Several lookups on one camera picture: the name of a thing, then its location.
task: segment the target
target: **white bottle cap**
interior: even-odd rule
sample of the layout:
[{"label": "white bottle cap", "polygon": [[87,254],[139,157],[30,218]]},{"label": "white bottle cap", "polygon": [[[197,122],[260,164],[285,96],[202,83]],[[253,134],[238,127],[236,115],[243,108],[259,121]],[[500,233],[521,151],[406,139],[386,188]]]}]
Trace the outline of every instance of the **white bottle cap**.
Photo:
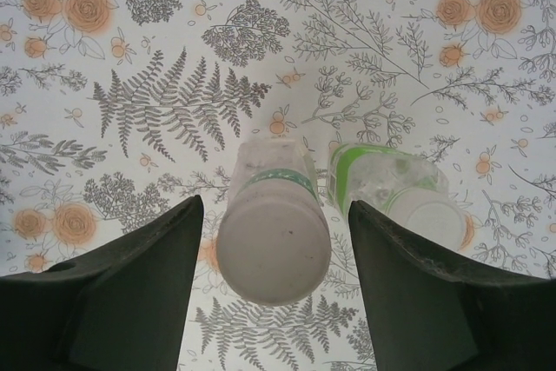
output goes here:
[{"label": "white bottle cap", "polygon": [[410,188],[394,197],[387,216],[412,232],[457,251],[466,233],[460,208],[441,193]]},{"label": "white bottle cap", "polygon": [[216,239],[218,267],[242,298],[281,306],[310,295],[332,253],[326,218],[302,186],[265,180],[231,203]]}]

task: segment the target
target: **printed pattern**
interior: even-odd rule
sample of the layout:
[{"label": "printed pattern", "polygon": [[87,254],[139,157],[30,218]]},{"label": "printed pattern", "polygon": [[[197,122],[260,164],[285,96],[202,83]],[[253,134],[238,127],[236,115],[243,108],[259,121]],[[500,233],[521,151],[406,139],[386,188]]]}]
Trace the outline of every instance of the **printed pattern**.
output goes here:
[{"label": "printed pattern", "polygon": [[[556,0],[0,0],[0,274],[39,273],[201,194],[178,370],[375,370],[328,153],[421,155],[460,252],[556,276]],[[332,240],[317,291],[238,297],[216,258],[235,153],[296,137]]]}]

